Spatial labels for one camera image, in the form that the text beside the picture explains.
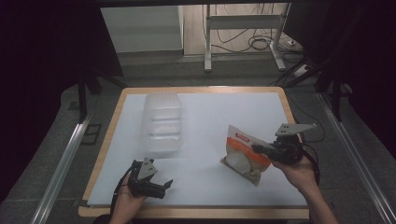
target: dark curtain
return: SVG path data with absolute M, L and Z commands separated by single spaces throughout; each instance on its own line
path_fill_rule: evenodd
M 99 7 L 9 1 L 0 6 L 1 201 L 46 136 L 62 92 L 92 70 L 122 76 Z

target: wooden furniture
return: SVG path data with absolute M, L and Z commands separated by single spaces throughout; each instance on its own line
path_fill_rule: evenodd
M 90 181 L 83 195 L 83 201 L 87 202 L 92 193 L 92 188 L 97 180 L 106 154 L 108 152 L 112 136 L 115 132 L 123 103 L 128 94 L 144 94 L 159 91 L 175 91 L 178 93 L 236 93 L 236 92 L 276 92 L 280 98 L 287 121 L 294 123 L 293 116 L 285 95 L 279 87 L 173 87 L 173 88 L 127 88 L 121 93 L 119 102 L 114 111 L 108 127 L 105 140 L 93 168 Z M 81 206 L 78 209 L 82 217 L 98 217 L 109 214 L 108 208 L 90 208 Z M 306 206 L 143 206 L 136 217 L 139 218 L 249 218 L 249 219 L 306 219 L 308 209 Z

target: clear plastic container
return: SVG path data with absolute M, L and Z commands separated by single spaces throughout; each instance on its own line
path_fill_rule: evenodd
M 146 97 L 141 139 L 152 159 L 168 158 L 182 144 L 181 102 L 175 92 L 155 92 Z

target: gray carpet floor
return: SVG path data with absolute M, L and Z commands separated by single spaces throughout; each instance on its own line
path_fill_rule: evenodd
M 269 55 L 227 56 L 214 58 L 212 72 L 205 73 L 202 58 L 175 57 L 173 62 L 150 61 L 128 63 L 123 61 L 124 77 L 116 79 L 129 87 L 162 86 L 268 86 L 280 77 L 276 64 Z M 63 186 L 53 205 L 47 223 L 93 223 L 94 218 L 80 217 L 78 207 L 87 186 L 92 168 L 106 134 L 111 116 L 120 97 L 121 88 L 98 78 L 100 94 L 87 91 L 90 124 L 101 127 L 98 138 L 84 136 L 67 173 Z M 311 77 L 299 85 L 285 89 L 296 120 L 300 123 L 320 123 L 320 132 L 307 132 L 304 138 L 318 153 L 321 171 L 320 188 L 327 203 L 340 223 L 383 223 L 361 177 L 346 154 L 341 140 L 331 125 Z M 53 172 L 62 157 L 70 136 L 78 123 L 78 92 L 71 87 L 62 95 L 62 106 L 34 158 L 21 178 L 0 206 L 0 223 L 29 223 L 43 196 Z M 341 99 L 342 123 L 369 167 L 378 186 L 384 191 L 390 205 L 396 207 L 396 161 L 367 128 L 347 97 Z M 306 220 L 290 220 L 299 223 Z M 221 223 L 206 220 L 196 223 Z M 136 223 L 164 223 L 160 220 L 137 220 Z M 239 220 L 228 223 L 265 223 L 263 220 Z

